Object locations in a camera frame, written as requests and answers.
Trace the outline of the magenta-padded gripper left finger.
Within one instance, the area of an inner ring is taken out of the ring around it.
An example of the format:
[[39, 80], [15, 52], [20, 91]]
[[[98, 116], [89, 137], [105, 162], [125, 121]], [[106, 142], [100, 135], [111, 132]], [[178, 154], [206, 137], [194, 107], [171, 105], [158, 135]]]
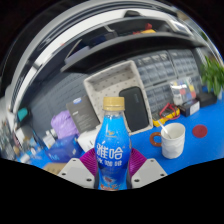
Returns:
[[80, 158], [72, 158], [58, 176], [78, 186], [97, 189], [99, 175], [95, 151], [91, 149]]

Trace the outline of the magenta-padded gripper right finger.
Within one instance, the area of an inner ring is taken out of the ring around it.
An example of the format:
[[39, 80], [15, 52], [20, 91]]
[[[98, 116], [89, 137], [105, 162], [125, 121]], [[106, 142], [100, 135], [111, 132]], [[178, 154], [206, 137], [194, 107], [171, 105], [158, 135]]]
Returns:
[[138, 150], [132, 149], [127, 173], [128, 189], [146, 186], [166, 175], [165, 170], [154, 158], [147, 159]]

